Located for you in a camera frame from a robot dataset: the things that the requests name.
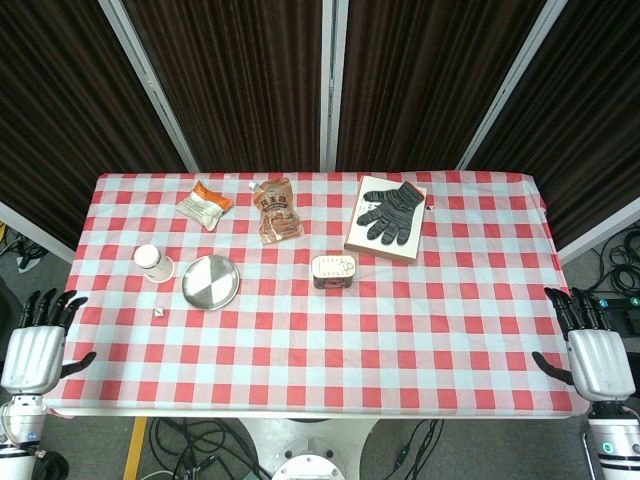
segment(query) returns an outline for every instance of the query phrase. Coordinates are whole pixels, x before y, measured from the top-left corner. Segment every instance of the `curtain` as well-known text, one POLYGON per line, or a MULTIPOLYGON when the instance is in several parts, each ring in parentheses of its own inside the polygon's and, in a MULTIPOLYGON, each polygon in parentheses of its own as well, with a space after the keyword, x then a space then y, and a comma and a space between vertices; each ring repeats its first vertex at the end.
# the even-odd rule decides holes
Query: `curtain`
POLYGON ((533 175, 558 248, 640 197, 640 3, 569 2, 468 168, 533 175))
POLYGON ((318 169, 321 0, 125 4, 202 170, 318 169))
POLYGON ((351 1, 336 168, 455 168, 543 5, 351 1))
POLYGON ((0 4, 0 201, 75 247, 97 177, 185 168, 97 2, 0 4))

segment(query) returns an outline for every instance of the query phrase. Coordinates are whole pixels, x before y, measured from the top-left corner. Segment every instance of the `snack bag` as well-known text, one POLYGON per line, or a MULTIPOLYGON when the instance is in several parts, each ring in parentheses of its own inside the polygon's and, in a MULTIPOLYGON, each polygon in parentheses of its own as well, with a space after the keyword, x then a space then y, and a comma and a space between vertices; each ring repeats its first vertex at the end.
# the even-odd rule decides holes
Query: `snack bag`
POLYGON ((196 183, 187 198, 176 207, 180 213, 199 222, 208 231, 216 228, 223 213, 233 205, 231 199, 212 192, 201 182, 196 183))
POLYGON ((258 186, 249 183, 253 189, 253 204, 260 210, 260 238, 262 243, 287 240, 304 234, 300 217, 293 210, 293 190, 288 178, 267 180, 258 186))

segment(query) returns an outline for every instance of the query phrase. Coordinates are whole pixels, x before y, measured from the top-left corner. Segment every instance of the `orange snack package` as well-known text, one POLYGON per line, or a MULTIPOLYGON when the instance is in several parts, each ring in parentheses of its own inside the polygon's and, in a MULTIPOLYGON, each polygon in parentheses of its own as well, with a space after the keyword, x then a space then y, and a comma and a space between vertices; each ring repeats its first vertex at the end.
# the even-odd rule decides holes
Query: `orange snack package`
POLYGON ((180 213, 198 221, 208 231, 216 228, 218 220, 228 211, 233 201, 219 193, 212 192, 201 182, 196 183, 187 198, 176 207, 180 213))

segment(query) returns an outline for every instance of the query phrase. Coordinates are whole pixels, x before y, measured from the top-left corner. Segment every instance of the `robotic arm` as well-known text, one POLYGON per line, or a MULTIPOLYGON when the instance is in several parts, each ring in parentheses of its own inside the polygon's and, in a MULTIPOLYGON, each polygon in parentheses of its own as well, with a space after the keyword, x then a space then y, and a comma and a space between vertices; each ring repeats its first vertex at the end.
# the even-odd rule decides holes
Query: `robotic arm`
POLYGON ((65 292, 49 311, 55 294, 55 288, 49 290, 36 305, 40 292, 34 292, 9 340, 1 384, 13 397, 0 410, 0 480, 31 478, 36 457, 46 453, 39 449, 47 415, 42 395, 61 378, 84 370, 96 356, 90 352, 79 362, 62 365, 65 337, 87 298, 69 302, 76 291, 65 292))
POLYGON ((636 387, 622 339, 590 295, 575 288, 573 299, 560 290, 545 288, 545 292, 567 343, 571 371, 550 365, 539 352, 533 352, 533 358, 544 373, 575 386, 591 402, 588 420, 605 478, 637 479, 640 417, 623 404, 636 387))

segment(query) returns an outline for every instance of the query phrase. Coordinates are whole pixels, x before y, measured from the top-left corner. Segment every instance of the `canned food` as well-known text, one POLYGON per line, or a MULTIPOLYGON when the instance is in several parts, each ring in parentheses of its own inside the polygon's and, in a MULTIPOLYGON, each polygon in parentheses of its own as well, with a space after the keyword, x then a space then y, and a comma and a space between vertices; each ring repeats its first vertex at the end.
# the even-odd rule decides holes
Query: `canned food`
POLYGON ((351 255, 319 255, 311 260, 313 286, 347 288, 356 274, 356 261, 351 255))

